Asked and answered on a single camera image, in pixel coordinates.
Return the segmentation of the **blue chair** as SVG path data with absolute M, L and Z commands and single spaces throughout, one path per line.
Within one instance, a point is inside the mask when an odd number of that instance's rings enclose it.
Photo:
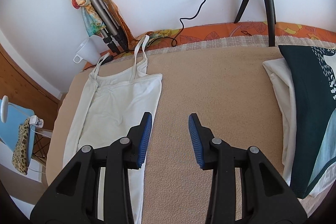
M 15 145 L 18 141 L 18 132 L 19 132 L 19 125 L 23 124 L 24 122 L 1 122 L 1 141 L 7 145 L 7 147 L 14 151 Z M 33 149 L 34 149 L 34 141 L 35 135 L 40 135 L 45 138 L 52 137 L 52 131 L 47 130 L 44 128 L 37 128 L 33 125 L 30 125 L 30 133 L 29 133 L 29 145 L 28 145 L 28 164 L 33 156 Z

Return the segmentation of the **orange patterned scarf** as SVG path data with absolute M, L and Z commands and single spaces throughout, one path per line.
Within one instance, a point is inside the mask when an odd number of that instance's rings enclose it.
M 81 11 L 88 36 L 99 36 L 113 53 L 130 52 L 135 38 L 112 0 L 70 0 Z

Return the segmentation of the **white mug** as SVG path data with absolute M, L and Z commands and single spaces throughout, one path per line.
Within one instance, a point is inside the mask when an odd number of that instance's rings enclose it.
M 85 60 L 92 65 L 96 65 L 100 58 L 100 53 L 98 53 L 98 50 L 93 40 L 91 38 L 87 38 L 84 40 L 84 42 L 80 44 L 80 46 L 76 50 L 73 62 L 75 64 L 79 64 L 82 60 Z

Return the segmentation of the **beige blanket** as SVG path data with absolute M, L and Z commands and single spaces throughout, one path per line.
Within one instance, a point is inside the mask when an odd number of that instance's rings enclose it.
M 283 125 L 273 85 L 263 62 L 282 56 L 279 47 L 226 47 L 147 54 L 100 67 L 115 75 L 148 58 L 147 74 L 162 74 L 146 160 L 129 172 L 135 223 L 205 223 L 211 170 L 195 159 L 189 116 L 232 147 L 256 146 L 282 175 Z M 93 68 L 72 81 L 54 124 L 47 156 L 47 181 L 60 173 L 67 136 L 81 93 Z

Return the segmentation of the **orange floral bedsheet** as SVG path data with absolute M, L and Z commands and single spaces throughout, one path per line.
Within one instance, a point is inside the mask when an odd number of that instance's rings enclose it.
M 278 22 L 275 27 L 276 37 L 290 36 L 331 43 L 335 46 L 335 32 L 300 24 Z M 265 22 L 220 23 L 206 26 L 194 26 L 184 30 L 160 30 L 149 32 L 147 54 L 160 54 L 191 48 L 197 43 L 211 42 L 230 37 L 262 36 L 268 37 L 268 26 Z

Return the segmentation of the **leopard print cloth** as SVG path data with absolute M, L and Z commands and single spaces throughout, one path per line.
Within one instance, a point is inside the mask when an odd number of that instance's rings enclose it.
M 27 175 L 28 164 L 28 145 L 30 133 L 30 119 L 27 118 L 23 124 L 19 125 L 18 141 L 15 145 L 12 157 L 12 165 L 23 175 Z

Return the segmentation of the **white camisole top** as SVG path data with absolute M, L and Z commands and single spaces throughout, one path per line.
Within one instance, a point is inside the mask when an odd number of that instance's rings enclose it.
M 103 56 L 89 74 L 76 109 L 63 155 L 66 165 L 84 145 L 109 146 L 140 124 L 143 114 L 155 115 L 162 74 L 147 74 L 148 58 L 115 75 L 100 76 Z

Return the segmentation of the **white clip desk lamp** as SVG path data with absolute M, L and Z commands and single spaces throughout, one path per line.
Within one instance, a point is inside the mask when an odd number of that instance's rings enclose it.
M 28 119 L 30 125 L 43 128 L 44 120 L 31 109 L 24 108 L 9 101 L 8 96 L 1 99 L 1 122 L 24 122 Z

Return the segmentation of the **white folded garment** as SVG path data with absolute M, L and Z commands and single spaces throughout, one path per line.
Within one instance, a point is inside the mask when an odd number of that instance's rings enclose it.
M 263 62 L 270 81 L 273 85 L 274 94 L 282 114 L 283 125 L 283 148 L 282 164 L 284 165 L 283 178 L 290 183 L 291 168 L 294 162 L 295 139 L 297 130 L 296 102 L 293 79 L 285 59 L 268 60 Z M 327 169 L 321 178 L 309 191 L 309 195 L 316 198 L 325 196 L 335 182 L 335 112 L 332 112 L 326 128 L 326 136 L 322 140 L 322 150 L 317 157 L 317 166 L 313 169 L 313 179 L 322 171 L 322 165 L 327 164 Z

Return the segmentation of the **silver folded tripod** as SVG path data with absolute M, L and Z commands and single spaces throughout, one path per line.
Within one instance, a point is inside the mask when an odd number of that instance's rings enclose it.
M 104 43 L 114 53 L 121 53 L 118 46 L 124 52 L 129 52 L 128 41 L 122 27 L 117 23 L 116 19 L 109 12 L 107 5 L 103 0 L 89 0 L 91 6 L 101 22 L 99 32 L 102 35 Z

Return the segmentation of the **dark teal printed shirt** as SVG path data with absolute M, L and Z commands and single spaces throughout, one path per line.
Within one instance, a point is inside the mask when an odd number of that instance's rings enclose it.
M 290 187 L 304 199 L 335 181 L 335 50 L 280 46 L 291 72 L 296 135 Z

